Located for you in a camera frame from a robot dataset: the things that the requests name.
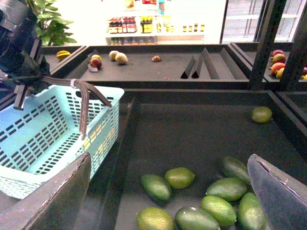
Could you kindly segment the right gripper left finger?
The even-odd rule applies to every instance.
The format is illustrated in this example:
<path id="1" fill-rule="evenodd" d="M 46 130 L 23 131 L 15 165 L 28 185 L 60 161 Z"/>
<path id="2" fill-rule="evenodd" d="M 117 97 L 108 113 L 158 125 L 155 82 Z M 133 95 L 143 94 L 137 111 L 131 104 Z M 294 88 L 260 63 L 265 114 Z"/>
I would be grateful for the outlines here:
<path id="1" fill-rule="evenodd" d="M 91 156 L 82 154 L 46 183 L 0 213 L 2 230 L 72 230 L 86 197 Z"/>

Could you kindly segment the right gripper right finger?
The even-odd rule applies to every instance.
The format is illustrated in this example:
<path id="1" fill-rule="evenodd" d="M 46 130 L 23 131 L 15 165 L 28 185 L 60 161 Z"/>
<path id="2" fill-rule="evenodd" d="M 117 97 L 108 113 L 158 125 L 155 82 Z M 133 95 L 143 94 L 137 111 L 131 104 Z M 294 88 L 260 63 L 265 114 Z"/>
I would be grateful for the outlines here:
<path id="1" fill-rule="evenodd" d="M 307 228 L 307 186 L 256 154 L 247 163 L 250 182 L 271 230 Z"/>

